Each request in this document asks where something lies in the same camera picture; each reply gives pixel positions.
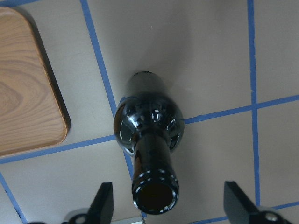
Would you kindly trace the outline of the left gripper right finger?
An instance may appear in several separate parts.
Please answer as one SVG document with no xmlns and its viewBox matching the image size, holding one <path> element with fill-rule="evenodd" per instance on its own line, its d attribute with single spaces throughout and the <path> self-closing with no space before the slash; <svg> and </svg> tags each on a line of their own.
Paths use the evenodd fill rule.
<svg viewBox="0 0 299 224">
<path fill-rule="evenodd" d="M 223 208 L 232 224 L 289 224 L 276 210 L 257 207 L 234 181 L 224 182 Z"/>
</svg>

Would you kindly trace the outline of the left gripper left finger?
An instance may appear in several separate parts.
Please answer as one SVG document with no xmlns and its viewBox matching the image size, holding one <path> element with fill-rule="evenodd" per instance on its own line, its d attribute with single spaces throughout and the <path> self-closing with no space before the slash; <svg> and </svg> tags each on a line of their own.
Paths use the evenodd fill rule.
<svg viewBox="0 0 299 224">
<path fill-rule="evenodd" d="M 87 212 L 73 215 L 63 224 L 110 224 L 114 212 L 113 184 L 101 184 Z"/>
</svg>

